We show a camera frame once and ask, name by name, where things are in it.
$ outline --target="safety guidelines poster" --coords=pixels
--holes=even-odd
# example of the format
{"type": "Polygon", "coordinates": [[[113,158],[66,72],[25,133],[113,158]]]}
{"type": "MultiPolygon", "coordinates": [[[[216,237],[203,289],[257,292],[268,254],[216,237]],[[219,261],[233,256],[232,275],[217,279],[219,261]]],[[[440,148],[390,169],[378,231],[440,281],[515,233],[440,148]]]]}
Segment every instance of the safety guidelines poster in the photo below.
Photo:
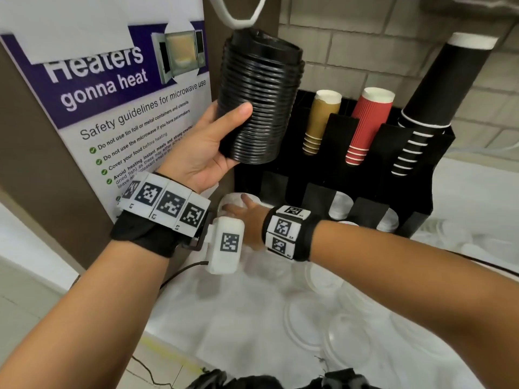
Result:
{"type": "Polygon", "coordinates": [[[211,102],[204,21],[129,26],[134,47],[31,65],[2,42],[115,221],[119,197],[161,160],[211,102]]]}

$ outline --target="microwave illustration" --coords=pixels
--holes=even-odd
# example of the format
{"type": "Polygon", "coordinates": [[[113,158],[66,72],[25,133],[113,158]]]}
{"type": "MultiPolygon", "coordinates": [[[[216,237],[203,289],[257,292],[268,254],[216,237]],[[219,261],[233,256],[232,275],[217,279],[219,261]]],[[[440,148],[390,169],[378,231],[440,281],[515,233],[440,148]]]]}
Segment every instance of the microwave illustration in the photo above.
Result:
{"type": "Polygon", "coordinates": [[[202,30],[152,33],[160,81],[166,84],[173,77],[205,66],[202,30]]]}

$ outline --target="brick wall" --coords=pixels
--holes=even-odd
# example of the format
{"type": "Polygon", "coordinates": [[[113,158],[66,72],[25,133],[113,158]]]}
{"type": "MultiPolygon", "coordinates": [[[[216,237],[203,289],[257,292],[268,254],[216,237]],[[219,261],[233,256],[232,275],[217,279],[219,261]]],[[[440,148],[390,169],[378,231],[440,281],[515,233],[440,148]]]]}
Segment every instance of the brick wall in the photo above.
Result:
{"type": "MultiPolygon", "coordinates": [[[[365,86],[396,93],[403,107],[455,31],[499,37],[453,121],[455,147],[519,141],[519,24],[425,14],[419,0],[282,0],[279,36],[302,47],[301,88],[358,98],[365,86]]],[[[519,172],[519,148],[451,158],[519,172]]]]}

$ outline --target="stack of black paper cups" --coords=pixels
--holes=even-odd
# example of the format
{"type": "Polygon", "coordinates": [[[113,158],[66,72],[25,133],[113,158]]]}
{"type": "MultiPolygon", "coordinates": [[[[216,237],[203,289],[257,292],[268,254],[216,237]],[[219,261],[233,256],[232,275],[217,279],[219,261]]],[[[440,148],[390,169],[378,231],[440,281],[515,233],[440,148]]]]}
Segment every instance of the stack of black paper cups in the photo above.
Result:
{"type": "Polygon", "coordinates": [[[413,132],[393,164],[393,175],[407,176],[428,140],[451,125],[496,42],[495,37],[455,32],[443,46],[399,117],[399,126],[413,132]]]}
{"type": "Polygon", "coordinates": [[[221,153],[246,164],[278,156],[304,65],[299,47],[263,31],[237,30],[227,39],[217,116],[247,101],[253,112],[221,141],[221,153]]]}

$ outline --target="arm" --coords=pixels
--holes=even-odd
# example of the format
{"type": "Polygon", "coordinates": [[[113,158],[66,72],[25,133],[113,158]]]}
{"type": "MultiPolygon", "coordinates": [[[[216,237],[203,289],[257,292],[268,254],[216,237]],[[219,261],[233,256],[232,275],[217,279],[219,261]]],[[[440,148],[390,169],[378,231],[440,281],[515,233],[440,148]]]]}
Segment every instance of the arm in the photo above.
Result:
{"type": "MultiPolygon", "coordinates": [[[[245,222],[245,242],[264,248],[268,209],[224,210],[245,222]]],[[[455,254],[372,229],[321,221],[310,260],[445,340],[492,389],[519,387],[519,284],[455,254]]]]}
{"type": "MultiPolygon", "coordinates": [[[[219,141],[250,116],[252,106],[213,122],[215,113],[213,103],[160,173],[201,192],[236,165],[218,152],[219,141]]],[[[144,331],[167,265],[166,258],[131,242],[110,242],[5,362],[0,387],[113,387],[144,331]]]]}

